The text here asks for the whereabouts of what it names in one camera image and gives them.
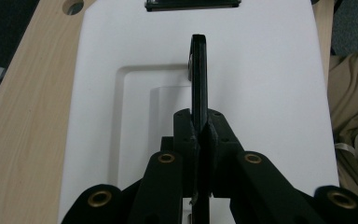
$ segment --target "khaki pants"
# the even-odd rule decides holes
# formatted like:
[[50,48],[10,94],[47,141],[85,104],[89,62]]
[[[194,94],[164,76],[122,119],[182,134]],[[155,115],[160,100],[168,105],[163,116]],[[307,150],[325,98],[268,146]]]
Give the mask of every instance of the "khaki pants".
[[[332,56],[328,101],[335,143],[354,147],[358,134],[358,53]],[[358,160],[348,151],[336,149],[339,184],[358,195]]]

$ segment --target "white plastic platform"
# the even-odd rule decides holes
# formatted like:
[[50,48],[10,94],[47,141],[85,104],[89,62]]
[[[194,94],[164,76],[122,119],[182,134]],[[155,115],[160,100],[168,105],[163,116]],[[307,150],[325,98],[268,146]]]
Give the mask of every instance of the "white plastic platform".
[[[142,0],[98,0],[80,36],[60,222],[83,190],[124,189],[143,176],[160,137],[172,135],[173,113],[190,107],[193,34],[207,40],[209,107],[244,149],[265,154],[310,195],[338,184],[310,0],[160,12]],[[212,199],[211,220],[233,223],[228,200]]]

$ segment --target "light wood surface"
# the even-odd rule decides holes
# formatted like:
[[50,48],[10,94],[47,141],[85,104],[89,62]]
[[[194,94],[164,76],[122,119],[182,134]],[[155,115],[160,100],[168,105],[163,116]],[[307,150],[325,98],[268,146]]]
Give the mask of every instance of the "light wood surface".
[[324,82],[328,83],[328,68],[330,63],[331,34],[333,28],[334,0],[320,0],[313,5],[316,26],[318,27],[319,45],[321,47],[322,63],[324,65]]
[[[94,1],[67,16],[65,0],[40,0],[7,70],[0,88],[0,223],[57,222],[78,36]],[[314,6],[325,73],[331,2]]]

